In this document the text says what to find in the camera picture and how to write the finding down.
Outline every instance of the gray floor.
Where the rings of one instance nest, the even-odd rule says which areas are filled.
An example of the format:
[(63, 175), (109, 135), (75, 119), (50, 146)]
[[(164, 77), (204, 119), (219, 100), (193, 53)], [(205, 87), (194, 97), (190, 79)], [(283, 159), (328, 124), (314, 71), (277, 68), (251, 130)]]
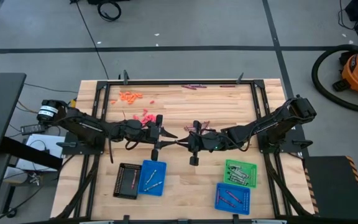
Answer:
[[(268, 0), (281, 46), (358, 44), (356, 34), (337, 24), (338, 0)], [(273, 46), (261, 0), (132, 0), (120, 2), (122, 17), (101, 20), (85, 0), (80, 8), (98, 47), (246, 45)], [(78, 9), (68, 0), (5, 0), (0, 10), (0, 49), (93, 47)], [(352, 156), (358, 168), (358, 113), (345, 110), (317, 93), (310, 78), (318, 51), (283, 52), (294, 93), (310, 99), (317, 118), (304, 125), (313, 140), (312, 156)], [(282, 78), (275, 51), (209, 50), (179, 52), (103, 52), (110, 78), (124, 69), (131, 78)], [(337, 56), (321, 67), (326, 83), (337, 78)], [(80, 80), (105, 79), (96, 53), (0, 54), (0, 72), (24, 72), (27, 83), (76, 91)], [(68, 101), (71, 93), (25, 86), (20, 100), (37, 110), (43, 99)], [(358, 102), (352, 93), (341, 97)], [(15, 111), (11, 124), (36, 122)], [(7, 136), (16, 134), (8, 129)], [(13, 205), (36, 188), (21, 188)], [(46, 187), (11, 220), (24, 223), (49, 217), (55, 187)]]

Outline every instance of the green tray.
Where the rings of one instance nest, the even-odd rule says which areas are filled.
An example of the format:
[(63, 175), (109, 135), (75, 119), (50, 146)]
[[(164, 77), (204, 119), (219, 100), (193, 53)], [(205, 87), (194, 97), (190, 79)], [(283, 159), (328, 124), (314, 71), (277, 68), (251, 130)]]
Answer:
[[(243, 171), (244, 173), (249, 175), (249, 178), (246, 179), (248, 184), (247, 185), (242, 185), (242, 184), (238, 184), (236, 182), (230, 181), (229, 180), (230, 174), (228, 174), (228, 172), (230, 172), (230, 170), (229, 170), (228, 165), (241, 166), (241, 171)], [(248, 162), (241, 162), (241, 161), (235, 161), (235, 160), (231, 160), (231, 159), (226, 159), (226, 164), (224, 166), (224, 176), (223, 176), (224, 179), (223, 179), (223, 182), (227, 183), (227, 184), (234, 184), (234, 185), (241, 186), (241, 187), (256, 188), (257, 170), (258, 170), (258, 166), (256, 164), (251, 164), (251, 163), (248, 163)]]

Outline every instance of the orange shop vacuum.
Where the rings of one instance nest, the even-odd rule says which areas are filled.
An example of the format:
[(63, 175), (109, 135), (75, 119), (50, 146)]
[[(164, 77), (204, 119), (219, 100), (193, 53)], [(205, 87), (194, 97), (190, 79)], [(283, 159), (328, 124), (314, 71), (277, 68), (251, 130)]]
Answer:
[(342, 79), (334, 83), (333, 88), (335, 91), (344, 91), (348, 89), (358, 91), (358, 46), (356, 45), (339, 45), (327, 50), (322, 55), (320, 55), (311, 70), (311, 79), (316, 89), (327, 99), (347, 109), (358, 111), (358, 105), (344, 101), (330, 93), (322, 86), (318, 79), (318, 68), (320, 67), (321, 63), (328, 56), (338, 51), (346, 52), (342, 53), (341, 57), (339, 58), (339, 62), (343, 66)]

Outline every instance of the wooden table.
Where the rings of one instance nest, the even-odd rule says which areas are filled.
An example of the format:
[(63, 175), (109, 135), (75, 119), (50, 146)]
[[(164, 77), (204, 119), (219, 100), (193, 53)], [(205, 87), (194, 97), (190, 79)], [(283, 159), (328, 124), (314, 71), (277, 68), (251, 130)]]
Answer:
[[(264, 81), (268, 103), (273, 111), (285, 101), (283, 88), (279, 79)], [(95, 88), (96, 81), (81, 82), (76, 107), (82, 112), (91, 114)], [(144, 97), (128, 105), (119, 100), (120, 91), (143, 93)], [(162, 114), (165, 129), (179, 138), (188, 135), (183, 127), (192, 125), (196, 119), (210, 121), (210, 127), (217, 130), (247, 124), (256, 119), (249, 85), (238, 85), (235, 88), (209, 85), (208, 88), (199, 90), (189, 90), (180, 85), (114, 86), (110, 90), (109, 100), (118, 101), (113, 105), (109, 103), (106, 121), (121, 121), (124, 119), (123, 113), (126, 119), (132, 119), (134, 115), (141, 117), (143, 109), (147, 108), (149, 114)], [(150, 104), (150, 100), (155, 100), (155, 103)], [(247, 152), (231, 150), (199, 153), (198, 167), (189, 165), (191, 153), (184, 147), (163, 148), (158, 157), (160, 161), (167, 163), (163, 196), (138, 195), (137, 200), (112, 196), (118, 167), (121, 162), (142, 164), (144, 159), (150, 159), (152, 148), (151, 145), (139, 144), (135, 149), (127, 151), (124, 145), (124, 141), (113, 144), (114, 164), (110, 163), (107, 144), (100, 158), (92, 220), (122, 220), (124, 215), (130, 215), (131, 220), (231, 219), (231, 213), (214, 209), (216, 184), (223, 181), (226, 159), (258, 165), (257, 188), (251, 190), (250, 215), (240, 215), (240, 218), (274, 217), (265, 163), (258, 150), (256, 137), (252, 138)], [(58, 215), (77, 191), (82, 162), (83, 156), (75, 156), (62, 170), (51, 217)], [(307, 211), (314, 213), (301, 160), (282, 154), (282, 165), (288, 188)], [(281, 193), (277, 186), (276, 190), (280, 211), (284, 213)], [(81, 215), (85, 214), (87, 198), (86, 192)]]

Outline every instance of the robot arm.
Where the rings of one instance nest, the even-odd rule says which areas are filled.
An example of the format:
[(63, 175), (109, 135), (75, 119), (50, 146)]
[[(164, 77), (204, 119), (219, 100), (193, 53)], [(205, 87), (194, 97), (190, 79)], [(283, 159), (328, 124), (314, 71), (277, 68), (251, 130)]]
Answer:
[(103, 146), (108, 138), (110, 151), (111, 141), (120, 142), (125, 139), (126, 149), (131, 150), (140, 142), (160, 147), (161, 142), (158, 141), (160, 135), (177, 138), (162, 127), (162, 115), (157, 115), (155, 123), (149, 121), (145, 126), (134, 119), (105, 122), (57, 100), (43, 100), (37, 119), (42, 125), (63, 127), (91, 147)]
[(296, 98), (287, 100), (281, 107), (273, 113), (257, 119), (247, 125), (238, 125), (222, 129), (221, 132), (216, 130), (202, 130), (201, 124), (195, 121), (193, 126), (196, 131), (190, 131), (187, 138), (177, 141), (178, 145), (187, 147), (193, 156), (190, 158), (190, 164), (197, 166), (198, 151), (207, 150), (225, 151), (231, 149), (240, 149), (246, 151), (249, 148), (250, 139), (253, 135), (265, 131), (268, 143), (270, 145), (279, 145), (284, 139), (285, 134), (296, 124), (305, 124), (314, 119), (316, 111), (306, 98), (299, 95)]

